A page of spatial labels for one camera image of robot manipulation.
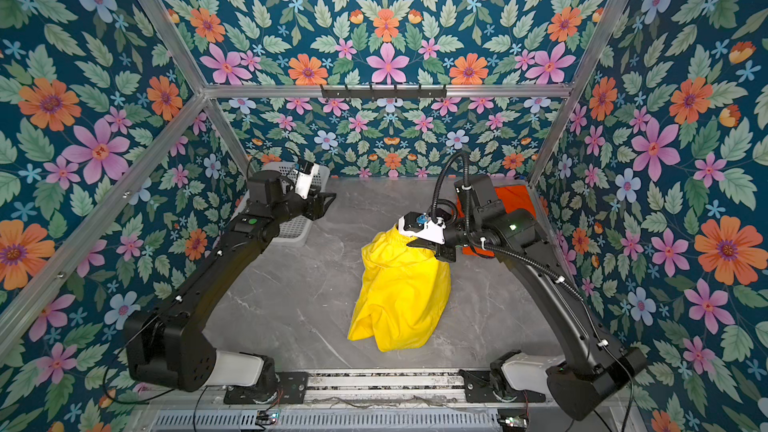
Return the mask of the yellow shorts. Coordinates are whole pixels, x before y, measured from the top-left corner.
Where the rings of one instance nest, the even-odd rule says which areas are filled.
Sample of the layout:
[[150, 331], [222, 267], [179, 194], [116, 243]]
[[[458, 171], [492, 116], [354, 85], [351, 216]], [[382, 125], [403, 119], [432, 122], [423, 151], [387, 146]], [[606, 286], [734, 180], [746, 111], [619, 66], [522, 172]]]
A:
[[450, 298], [450, 265], [411, 247], [412, 241], [392, 228], [362, 248], [350, 341], [372, 338], [381, 352], [390, 352], [420, 348], [432, 337]]

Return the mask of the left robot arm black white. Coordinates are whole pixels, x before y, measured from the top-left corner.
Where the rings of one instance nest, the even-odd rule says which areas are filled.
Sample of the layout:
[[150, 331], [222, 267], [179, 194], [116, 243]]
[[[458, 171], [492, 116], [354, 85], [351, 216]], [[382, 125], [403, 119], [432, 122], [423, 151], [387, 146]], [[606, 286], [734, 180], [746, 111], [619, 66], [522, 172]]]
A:
[[219, 301], [240, 274], [279, 235], [282, 224], [297, 217], [318, 220], [335, 199], [323, 191], [325, 167], [301, 160], [296, 176], [262, 170], [246, 180], [243, 210], [228, 223], [219, 242], [169, 297], [124, 323], [130, 377], [171, 390], [195, 392], [227, 387], [268, 403], [278, 394], [272, 358], [215, 348], [204, 329]]

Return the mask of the orange shorts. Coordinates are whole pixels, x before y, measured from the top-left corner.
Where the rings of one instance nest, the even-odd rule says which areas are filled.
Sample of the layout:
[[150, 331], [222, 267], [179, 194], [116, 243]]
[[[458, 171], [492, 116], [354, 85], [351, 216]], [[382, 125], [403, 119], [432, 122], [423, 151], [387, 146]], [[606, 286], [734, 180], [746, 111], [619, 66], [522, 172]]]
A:
[[519, 252], [535, 238], [536, 211], [525, 186], [494, 187], [493, 193], [478, 184], [469, 191], [457, 190], [458, 221], [470, 232], [462, 253], [493, 259], [495, 251]]

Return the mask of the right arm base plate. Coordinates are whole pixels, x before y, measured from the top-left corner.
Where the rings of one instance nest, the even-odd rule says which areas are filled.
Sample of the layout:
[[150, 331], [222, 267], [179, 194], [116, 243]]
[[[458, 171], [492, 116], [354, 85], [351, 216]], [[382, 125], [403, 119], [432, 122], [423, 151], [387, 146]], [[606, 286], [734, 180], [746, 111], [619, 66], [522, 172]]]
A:
[[500, 372], [460, 369], [464, 381], [465, 400], [469, 403], [545, 403], [544, 394], [517, 390], [509, 385]]

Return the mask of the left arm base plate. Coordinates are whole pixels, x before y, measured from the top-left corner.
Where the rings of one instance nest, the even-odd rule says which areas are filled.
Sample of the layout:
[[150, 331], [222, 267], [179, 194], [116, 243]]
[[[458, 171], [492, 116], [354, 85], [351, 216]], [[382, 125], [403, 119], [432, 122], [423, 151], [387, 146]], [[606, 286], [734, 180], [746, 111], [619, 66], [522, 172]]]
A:
[[229, 386], [223, 402], [226, 405], [302, 404], [308, 381], [307, 372], [268, 372], [255, 385]]

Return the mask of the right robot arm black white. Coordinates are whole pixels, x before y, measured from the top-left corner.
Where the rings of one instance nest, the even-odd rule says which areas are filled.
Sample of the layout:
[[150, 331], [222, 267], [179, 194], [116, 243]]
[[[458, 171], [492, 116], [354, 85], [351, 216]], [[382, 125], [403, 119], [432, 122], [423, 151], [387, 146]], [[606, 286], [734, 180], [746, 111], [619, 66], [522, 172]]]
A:
[[552, 329], [562, 352], [530, 355], [516, 350], [490, 367], [490, 386], [500, 400], [523, 392], [552, 399], [575, 421], [582, 421], [623, 388], [631, 388], [646, 366], [645, 355], [623, 346], [599, 323], [558, 260], [538, 220], [525, 208], [507, 210], [490, 177], [471, 175], [455, 182], [457, 199], [433, 195], [425, 212], [409, 212], [397, 223], [410, 247], [431, 251], [452, 263], [470, 248], [489, 252], [527, 290]]

